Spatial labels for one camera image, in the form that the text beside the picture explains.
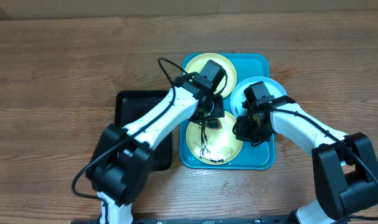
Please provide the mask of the yellow-green plate bottom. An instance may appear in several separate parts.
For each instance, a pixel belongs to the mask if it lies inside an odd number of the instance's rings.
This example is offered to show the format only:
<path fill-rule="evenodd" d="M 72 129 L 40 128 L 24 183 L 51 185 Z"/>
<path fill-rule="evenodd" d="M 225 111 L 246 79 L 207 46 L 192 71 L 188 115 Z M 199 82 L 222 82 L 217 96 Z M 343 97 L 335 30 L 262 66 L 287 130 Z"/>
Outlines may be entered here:
<path fill-rule="evenodd" d="M 232 161 L 238 156 L 243 142 L 232 132 L 236 117 L 225 111 L 219 118 L 222 128 L 209 129 L 204 123 L 189 122 L 186 129 L 186 143 L 192 155 L 208 165 L 218 166 Z"/>

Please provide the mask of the light blue plate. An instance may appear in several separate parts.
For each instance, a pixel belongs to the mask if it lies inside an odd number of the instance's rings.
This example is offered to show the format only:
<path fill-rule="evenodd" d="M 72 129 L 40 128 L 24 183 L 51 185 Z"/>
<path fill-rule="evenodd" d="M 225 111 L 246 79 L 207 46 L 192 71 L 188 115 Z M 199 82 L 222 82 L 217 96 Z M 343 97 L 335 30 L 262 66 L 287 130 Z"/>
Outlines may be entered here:
<path fill-rule="evenodd" d="M 249 87 L 251 84 L 255 84 L 256 82 L 264 82 L 268 91 L 271 95 L 275 98 L 281 97 L 286 95 L 285 89 L 275 80 L 267 77 L 250 77 L 243 81 L 241 81 L 236 87 L 234 88 L 233 92 L 230 95 L 230 109 L 232 114 L 235 117 L 244 115 L 245 109 L 242 106 L 242 103 L 246 100 L 244 95 L 244 90 Z"/>

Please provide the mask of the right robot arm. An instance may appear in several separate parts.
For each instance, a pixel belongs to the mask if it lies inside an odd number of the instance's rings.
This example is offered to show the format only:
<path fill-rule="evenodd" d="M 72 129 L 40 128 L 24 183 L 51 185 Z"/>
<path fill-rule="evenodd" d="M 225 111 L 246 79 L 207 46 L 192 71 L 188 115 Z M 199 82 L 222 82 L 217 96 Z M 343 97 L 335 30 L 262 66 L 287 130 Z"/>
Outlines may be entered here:
<path fill-rule="evenodd" d="M 378 205 L 378 160 L 363 133 L 348 135 L 306 113 L 288 96 L 249 96 L 232 106 L 233 132 L 257 146 L 281 134 L 309 154 L 316 198 L 292 211 L 286 223 L 348 223 L 378 221 L 359 214 Z"/>

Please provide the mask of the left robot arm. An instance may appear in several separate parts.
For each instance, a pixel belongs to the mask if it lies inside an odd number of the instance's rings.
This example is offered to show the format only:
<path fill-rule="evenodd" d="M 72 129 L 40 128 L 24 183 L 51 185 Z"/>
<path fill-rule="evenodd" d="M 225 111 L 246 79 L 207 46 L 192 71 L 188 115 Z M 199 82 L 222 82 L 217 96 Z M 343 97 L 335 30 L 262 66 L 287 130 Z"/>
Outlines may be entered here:
<path fill-rule="evenodd" d="M 145 115 L 122 128 L 109 125 L 83 169 L 102 203 L 99 223 L 132 223 L 131 206 L 152 170 L 156 148 L 189 118 L 207 120 L 223 97 L 218 86 L 227 75 L 197 72 L 176 78 L 167 95 Z"/>

